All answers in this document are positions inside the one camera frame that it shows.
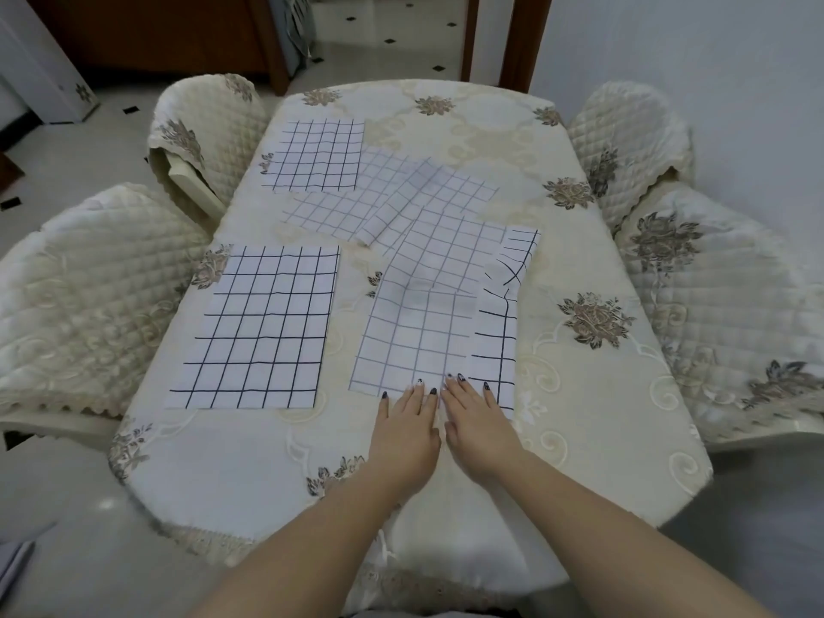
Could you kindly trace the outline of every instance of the table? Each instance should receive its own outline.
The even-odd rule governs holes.
[[[516,408],[524,446],[652,525],[711,477],[697,430],[628,280],[551,102],[458,82],[368,82],[283,101],[261,142],[296,118],[362,118],[364,144],[459,168],[500,187],[485,218],[543,232],[519,294]],[[235,563],[314,502],[307,480],[366,456],[376,399],[348,390],[388,260],[278,220],[258,156],[218,243],[340,244],[333,313],[313,409],[164,409],[209,296],[191,287],[136,394],[110,460],[162,528],[208,559]],[[439,385],[439,382],[426,382]],[[438,417],[442,425],[444,416]],[[386,524],[347,611],[483,609],[567,575],[505,494],[488,493],[444,445],[434,476]]]

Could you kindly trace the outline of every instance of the black diamond tile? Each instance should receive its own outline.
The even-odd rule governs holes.
[[[20,201],[19,197],[12,197],[11,199],[7,199],[5,202],[0,203],[0,212],[19,206],[20,204],[22,204],[22,201]]]

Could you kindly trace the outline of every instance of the dining table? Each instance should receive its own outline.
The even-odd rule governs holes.
[[[683,509],[712,466],[562,117],[529,94],[402,80],[294,94],[277,107],[109,451],[158,528],[207,560],[238,563],[322,498],[327,478],[345,479],[368,457],[378,399],[349,383],[390,259],[285,222],[294,194],[266,186],[261,168],[284,125],[324,118],[362,120],[364,150],[494,184],[483,219],[540,229],[518,292],[512,427],[546,463],[654,527]],[[232,243],[340,248],[311,408],[167,407],[209,307],[210,260]],[[441,407],[441,431],[445,420]],[[505,608],[568,580],[515,502],[471,480],[444,443],[433,477],[373,542],[345,612]]]

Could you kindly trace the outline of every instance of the person's left hand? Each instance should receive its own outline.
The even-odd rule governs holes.
[[[438,390],[424,399],[424,383],[409,388],[389,411],[386,393],[377,408],[368,466],[385,482],[391,498],[402,503],[415,494],[435,472],[441,437],[433,427]]]

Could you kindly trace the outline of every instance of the black baseboard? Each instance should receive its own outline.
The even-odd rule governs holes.
[[[0,151],[8,151],[10,147],[13,147],[26,134],[42,123],[40,117],[31,110],[26,112],[26,114],[20,115],[20,117],[0,130]]]

